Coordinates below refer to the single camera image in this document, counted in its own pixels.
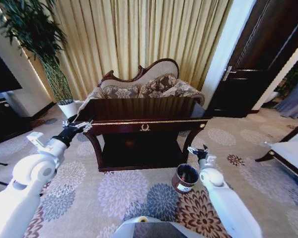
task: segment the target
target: table drawer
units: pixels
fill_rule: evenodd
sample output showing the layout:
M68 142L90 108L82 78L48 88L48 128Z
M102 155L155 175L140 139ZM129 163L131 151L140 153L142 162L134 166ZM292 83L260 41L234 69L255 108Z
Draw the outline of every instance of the table drawer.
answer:
M128 132L155 132L155 131L183 131L204 128L207 120L177 120L177 121L132 121L132 122L106 122L94 123L88 133L110 134Z

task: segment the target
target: white plant pot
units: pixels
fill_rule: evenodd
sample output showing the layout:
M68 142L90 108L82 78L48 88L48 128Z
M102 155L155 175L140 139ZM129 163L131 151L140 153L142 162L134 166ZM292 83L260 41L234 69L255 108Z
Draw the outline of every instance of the white plant pot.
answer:
M59 105L59 107L67 118L70 118L71 116L77 114L77 106L75 102L72 102L67 105Z
M269 95L269 97L266 99L265 103L270 102L271 100L273 100L274 98L276 98L279 95L279 92L272 92L271 95Z

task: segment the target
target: dark wooden door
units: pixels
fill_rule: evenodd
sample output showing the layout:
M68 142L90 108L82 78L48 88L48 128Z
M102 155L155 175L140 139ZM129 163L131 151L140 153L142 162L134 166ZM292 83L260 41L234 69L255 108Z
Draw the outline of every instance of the dark wooden door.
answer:
M298 47L298 0L257 0L207 110L245 117Z

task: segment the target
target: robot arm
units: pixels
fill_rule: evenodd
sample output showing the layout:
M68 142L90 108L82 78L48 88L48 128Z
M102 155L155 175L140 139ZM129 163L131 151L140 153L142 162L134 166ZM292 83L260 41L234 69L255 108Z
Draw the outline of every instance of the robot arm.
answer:
M0 192L0 238L22 238L37 207L40 192L56 174L64 160L64 151L74 136L91 127L91 122L64 123L64 130L51 140L33 132L27 138L38 148L38 154L20 160L13 168L13 178Z
M189 147L188 150L199 158L200 179L226 231L233 238L261 238L261 229L252 214L214 168L216 157L208 154L206 147L204 150Z

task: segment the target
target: floor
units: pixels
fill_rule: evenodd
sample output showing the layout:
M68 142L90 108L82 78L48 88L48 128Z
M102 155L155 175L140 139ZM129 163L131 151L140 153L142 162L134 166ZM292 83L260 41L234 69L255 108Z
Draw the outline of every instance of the floor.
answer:
M63 119L58 107L53 107L34 122L34 130L52 137L62 130ZM297 119L261 109L243 119L213 118L193 142L200 148L205 143L218 157L217 169L266 238L298 238L298 179L277 161L254 159L269 150L264 141L277 142L297 125ZM185 134L178 137L180 145ZM0 144L0 162L9 164L0 166L0 180L9 182L14 164L35 154L25 136ZM196 167L196 158L190 155L189 163ZM124 220L139 215L180 222L209 238L229 237L205 188L198 183L189 194L178 194L171 187L174 172L175 168L100 173L90 142L79 134L58 174L44 188L26 237L107 238Z

